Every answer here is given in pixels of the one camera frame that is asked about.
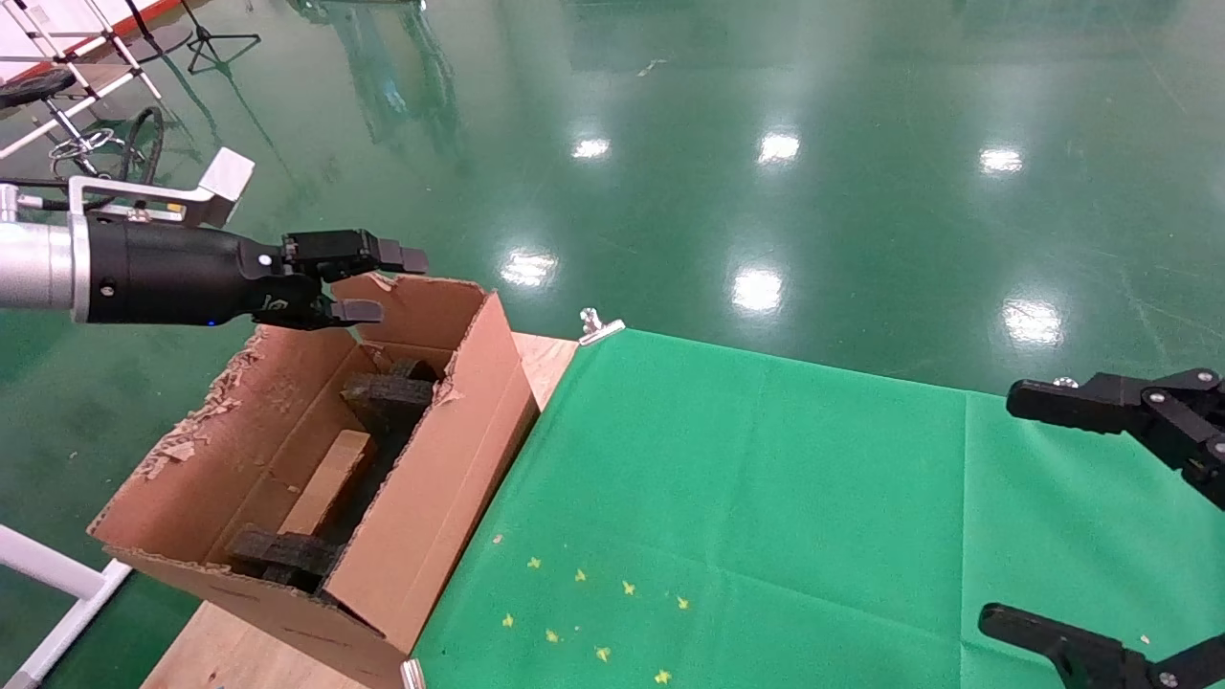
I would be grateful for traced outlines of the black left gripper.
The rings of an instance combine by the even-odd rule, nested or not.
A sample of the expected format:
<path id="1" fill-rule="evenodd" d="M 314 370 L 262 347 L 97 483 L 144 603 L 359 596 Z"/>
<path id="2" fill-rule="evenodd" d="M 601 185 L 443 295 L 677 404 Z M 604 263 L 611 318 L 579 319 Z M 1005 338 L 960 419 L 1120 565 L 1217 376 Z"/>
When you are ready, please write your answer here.
<path id="1" fill-rule="evenodd" d="M 323 283 L 368 272 L 426 275 L 423 250 L 368 230 L 289 233 L 281 246 L 209 228 L 86 221 L 74 320 L 218 326 L 251 318 L 289 330 L 383 322 L 375 300 L 333 300 Z"/>

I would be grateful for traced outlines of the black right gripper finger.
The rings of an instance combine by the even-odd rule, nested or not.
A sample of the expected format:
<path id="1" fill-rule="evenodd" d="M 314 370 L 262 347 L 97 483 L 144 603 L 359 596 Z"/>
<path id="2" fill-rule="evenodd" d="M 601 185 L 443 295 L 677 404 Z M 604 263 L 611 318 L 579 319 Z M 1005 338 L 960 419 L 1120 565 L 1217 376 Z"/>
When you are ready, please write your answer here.
<path id="1" fill-rule="evenodd" d="M 1212 688 L 1224 679 L 1223 635 L 1152 661 L 1117 638 L 1006 604 L 984 606 L 978 628 L 993 640 L 1044 656 L 1066 688 Z"/>
<path id="2" fill-rule="evenodd" d="M 1224 384 L 1212 369 L 1152 380 L 1098 371 L 1076 385 L 1020 380 L 1009 387 L 1006 409 L 1049 425 L 1128 434 L 1224 508 Z"/>

